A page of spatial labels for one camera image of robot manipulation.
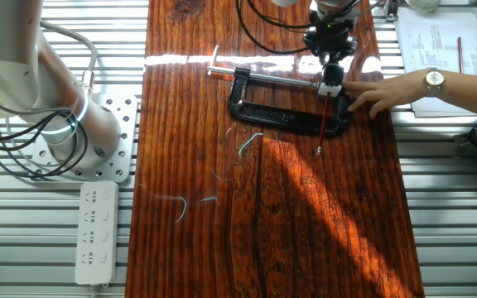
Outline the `bare person hand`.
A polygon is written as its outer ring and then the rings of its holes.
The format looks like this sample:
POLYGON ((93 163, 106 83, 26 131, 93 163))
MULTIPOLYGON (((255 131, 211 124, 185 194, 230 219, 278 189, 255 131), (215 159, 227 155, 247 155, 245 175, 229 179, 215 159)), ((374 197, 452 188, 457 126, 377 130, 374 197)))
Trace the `bare person hand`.
POLYGON ((422 99, 427 94, 427 86, 423 82, 426 74, 426 70, 417 70, 377 82, 345 81, 345 93, 354 100, 349 111, 372 103, 369 116, 375 118, 383 110, 422 99))

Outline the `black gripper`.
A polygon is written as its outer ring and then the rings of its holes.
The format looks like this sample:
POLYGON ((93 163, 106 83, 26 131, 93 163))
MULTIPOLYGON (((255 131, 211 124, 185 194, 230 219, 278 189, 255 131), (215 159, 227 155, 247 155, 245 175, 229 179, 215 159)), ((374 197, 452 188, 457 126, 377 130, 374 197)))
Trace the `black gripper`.
POLYGON ((322 23, 306 30, 303 41, 312 55, 320 57, 322 65, 339 64, 347 55, 352 55, 357 39, 352 36, 355 22, 335 24, 322 23))

